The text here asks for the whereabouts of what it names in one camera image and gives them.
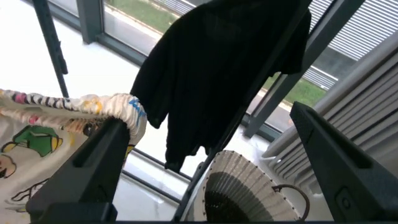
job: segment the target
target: basket handle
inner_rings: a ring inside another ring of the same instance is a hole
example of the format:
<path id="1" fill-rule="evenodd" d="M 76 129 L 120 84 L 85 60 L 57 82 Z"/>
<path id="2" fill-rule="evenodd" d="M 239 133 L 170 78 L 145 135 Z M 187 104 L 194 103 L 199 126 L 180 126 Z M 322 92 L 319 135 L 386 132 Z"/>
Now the basket handle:
<path id="1" fill-rule="evenodd" d="M 297 221 L 298 222 L 302 222 L 305 221 L 305 219 L 308 217 L 308 214 L 310 213 L 310 199 L 308 199 L 307 195 L 298 187 L 294 186 L 294 185 L 290 185 L 290 184 L 280 184 L 280 185 L 276 185 L 273 186 L 272 189 L 275 192 L 280 192 L 280 190 L 282 190 L 283 188 L 291 188 L 294 189 L 296 191 L 298 191 L 300 193 L 300 195 L 303 196 L 304 200 L 305 200 L 305 210 L 304 210 L 304 214 L 302 218 L 299 218 Z"/>

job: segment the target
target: woven basket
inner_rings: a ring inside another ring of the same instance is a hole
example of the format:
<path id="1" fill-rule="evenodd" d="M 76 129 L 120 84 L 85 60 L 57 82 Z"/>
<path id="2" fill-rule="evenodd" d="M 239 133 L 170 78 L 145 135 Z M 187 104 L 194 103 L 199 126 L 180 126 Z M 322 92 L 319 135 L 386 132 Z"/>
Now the woven basket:
<path id="1" fill-rule="evenodd" d="M 281 188 L 298 190 L 306 201 L 303 217 L 280 193 Z M 222 151 L 216 155 L 201 183 L 187 221 L 264 222 L 304 220 L 309 200 L 298 188 L 276 185 L 263 171 L 242 155 Z"/>

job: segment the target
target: green lawn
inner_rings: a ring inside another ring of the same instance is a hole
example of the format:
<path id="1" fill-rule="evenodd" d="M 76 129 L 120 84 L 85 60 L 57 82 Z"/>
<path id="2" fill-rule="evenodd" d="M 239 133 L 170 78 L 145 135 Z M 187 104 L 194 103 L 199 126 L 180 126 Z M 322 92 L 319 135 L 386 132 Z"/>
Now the green lawn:
<path id="1" fill-rule="evenodd" d="M 269 77 L 263 87 L 268 90 L 271 85 L 275 82 L 277 75 Z M 289 103 L 298 101 L 313 107 L 323 96 L 325 96 L 326 90 L 317 87 L 305 79 L 300 79 L 293 89 L 287 94 L 285 100 Z"/>
<path id="2" fill-rule="evenodd" d="M 106 0 L 106 3 L 162 33 L 177 20 L 175 15 L 154 6 L 148 0 Z"/>
<path id="3" fill-rule="evenodd" d="M 150 3 L 150 0 L 106 0 L 106 2 L 163 33 L 177 20 L 175 15 L 154 6 Z M 277 75 L 268 78 L 263 87 L 268 90 L 276 78 Z M 285 97 L 285 100 L 289 103 L 299 101 L 306 105 L 314 106 L 325 93 L 325 90 L 302 78 Z"/>

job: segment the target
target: fabric basket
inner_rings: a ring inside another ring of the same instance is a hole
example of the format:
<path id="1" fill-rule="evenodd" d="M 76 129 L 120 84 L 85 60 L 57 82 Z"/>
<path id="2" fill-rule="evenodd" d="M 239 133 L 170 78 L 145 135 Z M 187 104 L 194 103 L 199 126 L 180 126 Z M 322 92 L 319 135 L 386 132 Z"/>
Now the fabric basket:
<path id="1" fill-rule="evenodd" d="M 0 89 L 0 223 L 29 223 L 26 202 L 109 116 L 129 128 L 127 157 L 146 129 L 136 97 L 52 98 Z"/>
<path id="2" fill-rule="evenodd" d="M 280 193 L 298 190 L 306 201 L 302 217 Z M 201 183 L 187 221 L 270 222 L 305 220 L 309 199 L 292 185 L 276 185 L 262 170 L 233 151 L 219 152 Z"/>

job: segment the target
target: black shirt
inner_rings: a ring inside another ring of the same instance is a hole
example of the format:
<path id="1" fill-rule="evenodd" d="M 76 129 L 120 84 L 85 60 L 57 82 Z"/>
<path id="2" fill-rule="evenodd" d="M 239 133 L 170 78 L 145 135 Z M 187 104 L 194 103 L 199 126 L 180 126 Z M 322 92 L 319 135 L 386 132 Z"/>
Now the black shirt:
<path id="1" fill-rule="evenodd" d="M 255 95 L 246 93 L 298 2 L 215 0 L 182 16 L 159 40 L 131 94 L 153 127 L 169 114 L 166 166 L 177 163 L 179 171 L 198 146 L 215 146 L 238 107 L 249 106 Z M 301 70 L 310 19 L 308 11 L 264 82 Z"/>

